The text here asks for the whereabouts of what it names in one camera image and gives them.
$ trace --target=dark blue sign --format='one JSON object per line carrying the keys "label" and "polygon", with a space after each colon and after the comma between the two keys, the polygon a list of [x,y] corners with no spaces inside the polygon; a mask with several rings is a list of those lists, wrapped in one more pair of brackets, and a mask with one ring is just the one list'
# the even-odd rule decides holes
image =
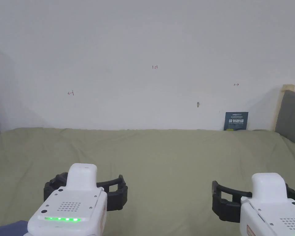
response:
{"label": "dark blue sign", "polygon": [[225,113],[224,130],[241,130],[247,128],[248,112]]}

